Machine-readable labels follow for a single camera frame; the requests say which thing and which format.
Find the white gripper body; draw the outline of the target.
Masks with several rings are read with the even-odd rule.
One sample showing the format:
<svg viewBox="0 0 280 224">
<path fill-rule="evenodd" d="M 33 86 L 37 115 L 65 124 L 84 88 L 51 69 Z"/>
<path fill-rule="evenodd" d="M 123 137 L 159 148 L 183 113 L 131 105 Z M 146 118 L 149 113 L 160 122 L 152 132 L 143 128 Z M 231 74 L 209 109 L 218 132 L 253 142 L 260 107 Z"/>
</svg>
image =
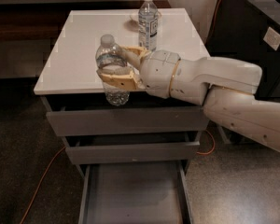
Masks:
<svg viewBox="0 0 280 224">
<path fill-rule="evenodd" d="M 179 61 L 180 56 L 177 53 L 167 50 L 157 50 L 146 56 L 139 73 L 149 95 L 164 99 L 170 97 L 170 81 Z"/>
</svg>

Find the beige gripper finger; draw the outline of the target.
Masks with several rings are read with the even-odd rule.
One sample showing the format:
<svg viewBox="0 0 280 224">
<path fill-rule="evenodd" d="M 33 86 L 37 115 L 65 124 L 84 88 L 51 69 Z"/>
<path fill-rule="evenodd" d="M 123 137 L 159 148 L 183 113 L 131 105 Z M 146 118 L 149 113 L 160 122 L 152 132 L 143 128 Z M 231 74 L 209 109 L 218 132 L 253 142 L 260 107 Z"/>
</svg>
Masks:
<svg viewBox="0 0 280 224">
<path fill-rule="evenodd" d="M 97 75 L 106 84 L 126 91 L 138 91 L 145 88 L 142 79 L 131 67 L 116 70 L 98 69 Z"/>
<path fill-rule="evenodd" d="M 139 69 L 141 62 L 148 56 L 151 51 L 144 47 L 127 47 L 122 46 L 123 58 L 135 69 Z"/>
</svg>

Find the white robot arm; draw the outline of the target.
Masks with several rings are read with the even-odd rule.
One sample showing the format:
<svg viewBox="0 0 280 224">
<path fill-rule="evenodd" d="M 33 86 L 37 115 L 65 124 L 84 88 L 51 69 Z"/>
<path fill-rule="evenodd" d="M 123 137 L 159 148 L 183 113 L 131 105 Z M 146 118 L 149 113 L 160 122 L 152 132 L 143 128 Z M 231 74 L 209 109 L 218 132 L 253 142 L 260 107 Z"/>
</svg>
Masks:
<svg viewBox="0 0 280 224">
<path fill-rule="evenodd" d="M 121 47 L 119 56 L 130 65 L 98 69 L 103 82 L 200 105 L 216 124 L 280 152 L 280 103 L 255 98 L 259 66 L 222 57 L 191 61 L 139 47 Z"/>
</svg>

